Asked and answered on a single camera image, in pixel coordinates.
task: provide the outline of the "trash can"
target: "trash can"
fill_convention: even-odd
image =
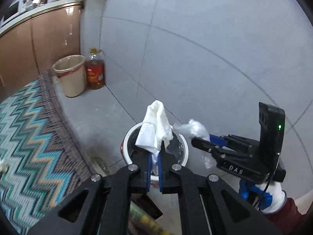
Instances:
[[[138,137],[142,122],[136,124],[132,127],[126,134],[122,144],[121,144],[121,153],[124,161],[127,165],[132,164],[131,157],[136,151],[140,151],[140,148],[135,146],[136,139]],[[173,154],[176,158],[176,161],[181,166],[185,166],[188,160],[188,145],[183,135],[175,132],[173,126],[171,126],[173,132],[173,139],[170,141],[170,144],[165,149],[166,152]],[[151,185],[158,186],[159,177],[151,174]]]
[[[53,70],[67,97],[80,95],[86,88],[85,58],[81,55],[67,56],[57,61]]]

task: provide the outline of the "countertop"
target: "countertop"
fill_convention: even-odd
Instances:
[[[31,19],[35,16],[38,16],[40,14],[45,13],[46,11],[50,11],[51,9],[55,7],[60,7],[63,5],[70,5],[75,4],[78,2],[82,2],[83,0],[60,0],[56,2],[47,3],[45,5],[42,5],[38,8],[35,8],[31,11],[27,11],[22,13],[21,15],[17,16],[16,18],[12,19],[10,22],[5,24],[3,27],[0,28],[0,36],[5,34],[7,31],[9,31],[12,27],[15,27],[19,25],[20,23],[23,23],[24,21]]]

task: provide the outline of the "beige trash can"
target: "beige trash can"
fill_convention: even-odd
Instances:
[[[53,70],[68,97],[80,95],[86,88],[85,58],[81,55],[67,56],[57,61]]]

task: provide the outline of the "countertop edge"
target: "countertop edge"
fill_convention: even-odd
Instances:
[[[31,11],[27,11],[23,13],[22,15],[19,15],[16,18],[12,19],[10,22],[8,22],[2,28],[0,28],[0,37],[6,34],[7,32],[9,32],[10,30],[12,30],[13,28],[17,27],[18,25],[34,17],[37,17],[49,11],[57,10],[60,8],[70,7],[74,5],[81,5],[82,2],[83,0],[60,0],[60,1],[45,4]]]

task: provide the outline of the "bucket rim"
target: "bucket rim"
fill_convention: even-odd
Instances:
[[[64,70],[58,70],[55,68],[55,66],[60,63],[62,60],[65,60],[65,59],[69,59],[69,58],[72,58],[72,57],[81,57],[82,58],[82,61],[80,63],[78,63],[77,65],[71,67],[71,68],[68,68],[68,69],[64,69]],[[55,71],[55,73],[64,73],[64,72],[68,72],[68,71],[72,71],[74,70],[75,68],[81,66],[82,64],[84,64],[85,62],[85,57],[82,56],[82,55],[71,55],[71,56],[66,56],[66,57],[63,57],[61,59],[59,59],[58,61],[56,61],[53,65],[52,65],[52,69]]]
[[[127,149],[127,142],[128,142],[128,139],[129,137],[131,136],[131,134],[134,132],[134,130],[136,130],[139,126],[142,125],[143,122],[140,122],[136,125],[134,125],[126,134],[124,140],[123,140],[123,159],[125,160],[126,164],[127,165],[130,165],[133,163],[133,161],[131,160],[130,156],[129,156],[129,153],[128,153],[128,149]],[[176,135],[179,135],[180,138],[182,139],[183,141],[183,145],[184,145],[184,148],[185,148],[185,154],[184,154],[184,159],[183,159],[183,162],[181,163],[181,166],[185,166],[187,161],[188,161],[188,156],[189,156],[189,150],[188,150],[188,145],[187,145],[187,141],[185,139],[185,137],[177,132],[175,132]],[[159,181],[159,176],[155,176],[155,175],[151,175],[151,181]]]

